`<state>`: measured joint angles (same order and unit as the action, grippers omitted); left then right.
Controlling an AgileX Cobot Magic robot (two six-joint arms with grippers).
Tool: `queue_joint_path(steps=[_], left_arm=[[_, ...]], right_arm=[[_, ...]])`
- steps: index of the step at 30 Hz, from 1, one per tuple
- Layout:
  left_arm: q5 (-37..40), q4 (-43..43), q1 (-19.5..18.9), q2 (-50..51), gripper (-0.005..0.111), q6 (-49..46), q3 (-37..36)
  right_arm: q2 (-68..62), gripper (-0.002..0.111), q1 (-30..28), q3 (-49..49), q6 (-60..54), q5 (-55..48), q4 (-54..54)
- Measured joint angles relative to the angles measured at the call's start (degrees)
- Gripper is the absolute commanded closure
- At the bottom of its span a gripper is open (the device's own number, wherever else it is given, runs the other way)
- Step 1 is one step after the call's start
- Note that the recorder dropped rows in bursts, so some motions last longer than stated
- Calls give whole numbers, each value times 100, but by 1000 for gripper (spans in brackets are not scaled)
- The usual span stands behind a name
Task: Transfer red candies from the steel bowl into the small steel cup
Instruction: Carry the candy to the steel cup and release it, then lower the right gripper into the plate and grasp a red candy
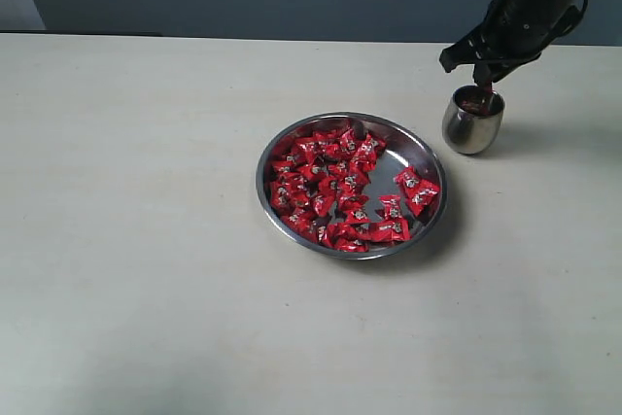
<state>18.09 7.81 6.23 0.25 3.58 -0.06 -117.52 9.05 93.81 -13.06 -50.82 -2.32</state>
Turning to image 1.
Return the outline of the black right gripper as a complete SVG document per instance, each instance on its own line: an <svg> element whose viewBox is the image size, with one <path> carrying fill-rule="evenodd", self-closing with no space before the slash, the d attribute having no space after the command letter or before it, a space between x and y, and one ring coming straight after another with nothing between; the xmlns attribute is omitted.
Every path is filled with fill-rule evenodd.
<svg viewBox="0 0 622 415"><path fill-rule="evenodd" d="M495 0L480 26L443 49L438 61L446 73L473 65L473 81L492 86L573 31L583 20L575 1Z"/></svg>

